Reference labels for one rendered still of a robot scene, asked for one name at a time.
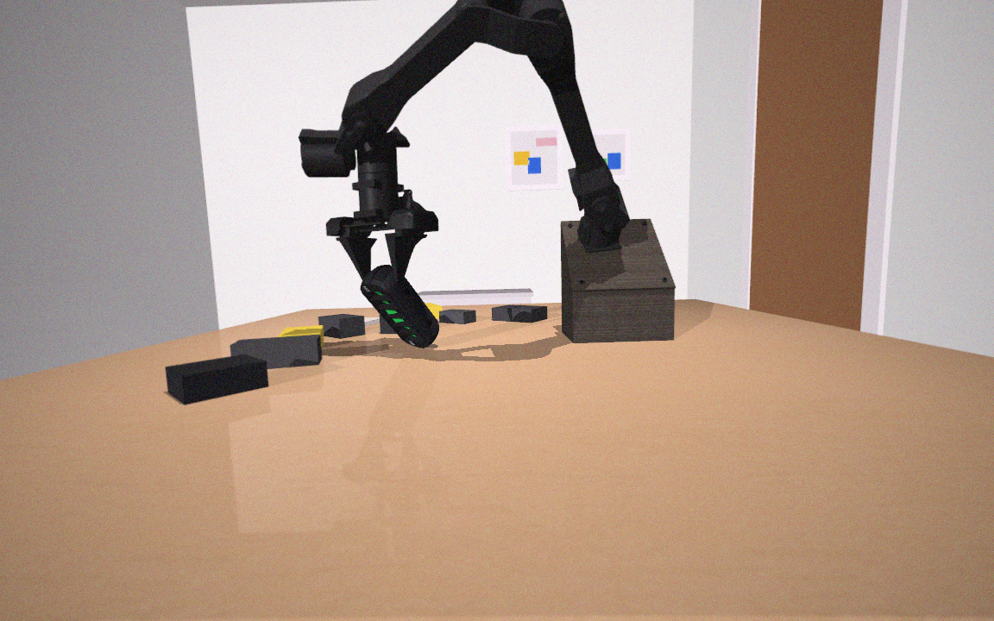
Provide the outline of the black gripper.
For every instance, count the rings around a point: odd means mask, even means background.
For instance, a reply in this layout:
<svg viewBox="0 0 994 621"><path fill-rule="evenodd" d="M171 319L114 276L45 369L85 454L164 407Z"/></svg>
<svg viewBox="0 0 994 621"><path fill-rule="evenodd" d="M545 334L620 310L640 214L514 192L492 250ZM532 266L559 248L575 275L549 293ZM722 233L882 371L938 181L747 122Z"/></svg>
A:
<svg viewBox="0 0 994 621"><path fill-rule="evenodd" d="M399 192L404 192L404 185L398 184L394 174L359 174L352 190L359 192L360 211L354 211L354 217L331 217L326 223L327 236L340 236L337 242L342 243L363 280L371 272L371 248L376 243L371 233L395 229L384 237L392 273L397 283L402 283L415 245L427 237L425 232L439 231L437 215L430 210L400 210Z"/></svg>

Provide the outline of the dark grey rounded unit with white label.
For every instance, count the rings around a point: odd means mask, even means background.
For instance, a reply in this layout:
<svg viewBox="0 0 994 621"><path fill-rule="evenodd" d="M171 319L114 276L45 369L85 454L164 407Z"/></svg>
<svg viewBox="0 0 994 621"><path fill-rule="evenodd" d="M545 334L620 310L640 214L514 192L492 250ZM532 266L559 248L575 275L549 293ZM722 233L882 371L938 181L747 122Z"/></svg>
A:
<svg viewBox="0 0 994 621"><path fill-rule="evenodd" d="M417 291L404 278L397 283L392 265L379 265L362 281L362 294L389 323L401 341L426 348L437 339L439 323Z"/></svg>

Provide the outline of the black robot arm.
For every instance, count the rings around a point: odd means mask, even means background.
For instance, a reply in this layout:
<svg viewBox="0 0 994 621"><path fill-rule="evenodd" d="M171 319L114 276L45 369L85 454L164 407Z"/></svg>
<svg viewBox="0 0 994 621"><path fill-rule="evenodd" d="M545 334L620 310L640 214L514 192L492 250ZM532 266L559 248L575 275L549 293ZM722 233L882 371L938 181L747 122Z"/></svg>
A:
<svg viewBox="0 0 994 621"><path fill-rule="evenodd" d="M307 178L364 173L398 177L397 148L409 148L398 127L409 99L474 43L525 55L547 84L575 168L569 184L579 211L577 236L587 253L620 250L630 222L620 188L597 153L577 87L575 43L563 0L457 0L391 66L349 88L338 130L301 129L301 169ZM356 152L356 154L355 154Z"/></svg>

